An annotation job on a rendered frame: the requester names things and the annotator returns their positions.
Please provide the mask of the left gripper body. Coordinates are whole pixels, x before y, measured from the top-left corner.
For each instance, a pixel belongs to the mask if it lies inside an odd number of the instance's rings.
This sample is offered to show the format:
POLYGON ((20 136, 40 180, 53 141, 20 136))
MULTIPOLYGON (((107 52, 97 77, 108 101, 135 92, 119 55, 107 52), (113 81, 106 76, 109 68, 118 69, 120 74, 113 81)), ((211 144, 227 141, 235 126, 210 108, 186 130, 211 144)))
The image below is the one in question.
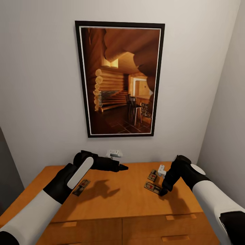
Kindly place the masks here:
POLYGON ((118 172, 119 161, 103 157, 103 166, 100 170, 118 172))

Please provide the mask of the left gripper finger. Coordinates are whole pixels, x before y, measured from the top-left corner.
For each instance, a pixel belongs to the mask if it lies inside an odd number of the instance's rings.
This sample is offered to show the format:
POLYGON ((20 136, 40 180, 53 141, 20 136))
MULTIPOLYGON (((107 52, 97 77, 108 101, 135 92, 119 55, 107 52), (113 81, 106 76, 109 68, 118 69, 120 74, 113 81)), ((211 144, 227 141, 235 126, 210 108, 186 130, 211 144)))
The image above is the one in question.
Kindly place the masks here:
POLYGON ((128 167, 127 167, 127 166, 124 166, 124 165, 122 165, 122 164, 120 164, 119 167, 118 167, 118 172, 119 172, 120 170, 128 170, 128 167))

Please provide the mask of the mousetrap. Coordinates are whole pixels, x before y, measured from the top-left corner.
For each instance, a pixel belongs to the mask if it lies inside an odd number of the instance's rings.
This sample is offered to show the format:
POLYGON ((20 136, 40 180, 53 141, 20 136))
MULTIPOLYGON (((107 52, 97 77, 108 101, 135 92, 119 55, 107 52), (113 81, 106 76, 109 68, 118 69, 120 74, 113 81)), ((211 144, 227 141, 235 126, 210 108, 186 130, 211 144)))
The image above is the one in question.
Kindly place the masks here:
POLYGON ((148 176, 148 179, 155 182, 157 176, 158 176, 158 170, 152 169, 150 175, 148 176))
POLYGON ((150 183, 148 181, 145 183, 144 188, 146 188, 146 189, 148 189, 148 190, 150 190, 150 191, 152 191, 152 192, 154 192, 154 193, 156 193, 158 195, 160 194, 160 192, 162 190, 161 187, 158 187, 157 185, 154 185, 154 184, 152 184, 152 183, 150 183))
POLYGON ((90 182, 91 181, 87 179, 82 180, 82 182, 72 191, 72 193, 79 196, 90 182))

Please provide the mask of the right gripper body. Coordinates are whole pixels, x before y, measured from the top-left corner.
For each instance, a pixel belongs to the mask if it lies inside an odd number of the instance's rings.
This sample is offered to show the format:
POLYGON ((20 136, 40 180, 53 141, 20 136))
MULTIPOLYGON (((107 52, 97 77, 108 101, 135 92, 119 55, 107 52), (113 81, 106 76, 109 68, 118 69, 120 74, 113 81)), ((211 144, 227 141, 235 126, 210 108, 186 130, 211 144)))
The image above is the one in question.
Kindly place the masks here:
POLYGON ((165 175, 165 179, 163 180, 162 187, 165 187, 167 191, 172 191, 173 185, 178 181, 178 178, 173 177, 169 171, 167 171, 165 175))

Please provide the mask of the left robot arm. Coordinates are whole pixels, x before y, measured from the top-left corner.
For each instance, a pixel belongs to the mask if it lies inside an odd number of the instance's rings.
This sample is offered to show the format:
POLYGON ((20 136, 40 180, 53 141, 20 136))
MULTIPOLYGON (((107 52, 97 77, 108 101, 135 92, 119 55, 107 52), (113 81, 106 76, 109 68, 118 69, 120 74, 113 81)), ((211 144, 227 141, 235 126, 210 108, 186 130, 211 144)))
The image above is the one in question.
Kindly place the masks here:
POLYGON ((122 158, 118 150, 108 150, 105 157, 83 151, 77 153, 56 177, 16 216, 0 228, 0 245, 35 245, 57 211, 89 169, 119 172, 128 170, 112 157, 122 158))

